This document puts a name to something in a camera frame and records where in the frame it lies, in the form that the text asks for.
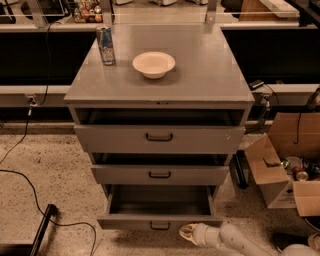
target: drawer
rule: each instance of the drawer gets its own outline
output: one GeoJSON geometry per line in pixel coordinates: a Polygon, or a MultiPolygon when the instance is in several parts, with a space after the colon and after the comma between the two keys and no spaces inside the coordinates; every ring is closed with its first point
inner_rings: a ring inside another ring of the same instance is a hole
{"type": "Polygon", "coordinates": [[[76,125],[85,152],[235,153],[244,127],[76,125]]]}
{"type": "Polygon", "coordinates": [[[178,230],[188,223],[220,225],[206,186],[112,186],[102,229],[178,230]]]}
{"type": "Polygon", "coordinates": [[[224,155],[94,155],[92,167],[99,184],[221,185],[229,166],[224,155]]]}

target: black cable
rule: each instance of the black cable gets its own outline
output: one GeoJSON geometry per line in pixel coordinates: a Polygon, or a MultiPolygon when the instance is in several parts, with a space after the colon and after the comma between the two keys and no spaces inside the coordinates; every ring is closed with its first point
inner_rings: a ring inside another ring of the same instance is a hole
{"type": "MultiPolygon", "coordinates": [[[[304,106],[303,111],[308,111],[308,107],[310,106],[310,104],[312,104],[313,100],[315,100],[315,96],[316,94],[319,93],[319,86],[317,88],[317,90],[315,90],[308,98],[307,103],[304,106]]],[[[297,124],[297,139],[296,141],[293,142],[293,144],[298,144],[299,143],[299,134],[300,134],[300,121],[301,121],[301,116],[302,116],[302,112],[300,112],[299,114],[299,118],[298,118],[298,124],[297,124]]]]}
{"type": "Polygon", "coordinates": [[[300,134],[300,120],[301,120],[302,112],[299,114],[298,118],[298,124],[297,124],[297,139],[296,141],[293,142],[293,144],[298,144],[299,143],[299,134],[300,134]]]}
{"type": "MultiPolygon", "coordinates": [[[[38,201],[38,197],[37,197],[37,192],[36,192],[36,189],[35,187],[33,186],[33,184],[31,183],[31,181],[29,180],[29,178],[21,173],[21,172],[17,172],[17,171],[12,171],[12,170],[4,170],[4,169],[0,169],[0,172],[6,172],[6,173],[13,173],[13,174],[17,174],[17,175],[21,175],[23,178],[25,178],[27,180],[27,182],[29,183],[29,185],[31,186],[32,190],[33,190],[33,195],[34,195],[34,198],[35,198],[35,202],[36,202],[36,206],[39,210],[39,212],[44,216],[46,217],[45,213],[41,210],[40,206],[39,206],[39,201],[38,201]]],[[[50,219],[50,222],[52,222],[54,225],[56,226],[60,226],[60,227],[70,227],[70,226],[76,226],[76,225],[87,225],[89,227],[92,228],[93,230],[93,233],[94,233],[94,239],[93,239],[93,245],[92,245],[92,249],[91,249],[91,252],[90,252],[90,256],[93,255],[93,250],[94,250],[94,246],[96,244],[96,239],[97,239],[97,233],[96,233],[96,229],[94,228],[93,225],[91,225],[90,223],[88,222],[76,222],[76,223],[70,223],[70,224],[59,224],[59,223],[56,223],[55,221],[51,220],[50,219]]]]}
{"type": "Polygon", "coordinates": [[[271,91],[272,91],[272,94],[274,94],[274,96],[276,96],[276,99],[277,99],[277,106],[279,107],[280,104],[279,104],[279,98],[278,98],[278,95],[276,94],[276,92],[267,84],[264,84],[265,86],[267,86],[271,91]]]}
{"type": "Polygon", "coordinates": [[[44,98],[42,99],[42,102],[39,104],[39,106],[42,106],[45,101],[47,100],[47,95],[48,95],[48,90],[49,90],[49,82],[50,82],[50,69],[51,69],[51,49],[50,49],[50,45],[49,45],[49,32],[51,29],[51,26],[53,24],[61,24],[58,21],[52,22],[49,24],[48,29],[47,29],[47,33],[46,33],[46,47],[47,47],[47,53],[48,53],[48,66],[47,66],[47,85],[46,85],[46,91],[44,94],[44,98]]]}
{"type": "Polygon", "coordinates": [[[4,155],[4,157],[1,159],[0,164],[2,164],[2,162],[7,158],[7,156],[9,155],[9,153],[16,147],[18,146],[27,136],[28,133],[28,125],[29,125],[29,121],[30,121],[30,117],[31,117],[31,111],[32,111],[32,107],[30,106],[29,111],[28,111],[28,115],[27,115],[27,121],[26,121],[26,126],[24,128],[24,134],[22,136],[22,138],[12,147],[10,148],[7,153],[4,155]]]}

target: countertop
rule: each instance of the countertop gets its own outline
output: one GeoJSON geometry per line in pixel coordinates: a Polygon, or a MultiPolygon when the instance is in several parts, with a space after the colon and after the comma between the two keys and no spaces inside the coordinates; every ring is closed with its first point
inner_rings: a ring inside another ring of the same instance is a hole
{"type": "Polygon", "coordinates": [[[218,25],[114,25],[116,64],[102,64],[94,42],[69,92],[67,103],[110,100],[253,102],[247,83],[218,25]],[[176,61],[163,78],[137,72],[133,59],[161,51],[176,61]]]}

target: gray cabinet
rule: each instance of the gray cabinet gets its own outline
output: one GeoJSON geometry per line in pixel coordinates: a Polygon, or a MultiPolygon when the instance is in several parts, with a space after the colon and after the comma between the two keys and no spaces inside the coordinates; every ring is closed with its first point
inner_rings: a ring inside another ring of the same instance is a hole
{"type": "Polygon", "coordinates": [[[115,46],[129,36],[142,45],[115,47],[117,64],[107,67],[94,43],[65,97],[108,202],[99,224],[169,230],[190,222],[221,223],[214,198],[241,142],[253,97],[220,28],[208,33],[202,24],[115,25],[114,30],[115,46]],[[164,31],[172,38],[163,40],[164,31]],[[175,57],[175,70],[159,80],[133,70],[128,63],[141,49],[154,50],[141,36],[151,36],[155,48],[160,45],[154,39],[165,44],[161,49],[175,57]],[[188,55],[177,47],[182,42],[188,55]],[[197,82],[190,80],[189,60],[197,82]]]}

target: open drawer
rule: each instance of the open drawer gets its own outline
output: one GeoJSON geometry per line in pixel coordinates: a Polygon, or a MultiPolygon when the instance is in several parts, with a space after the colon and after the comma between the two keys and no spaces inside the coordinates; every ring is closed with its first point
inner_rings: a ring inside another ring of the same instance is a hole
{"type": "Polygon", "coordinates": [[[222,219],[213,215],[214,192],[207,186],[111,186],[106,214],[98,222],[102,229],[134,230],[178,230],[194,222],[220,225],[222,219]]]}
{"type": "Polygon", "coordinates": [[[229,172],[227,155],[93,154],[98,184],[221,185],[229,172]]]}

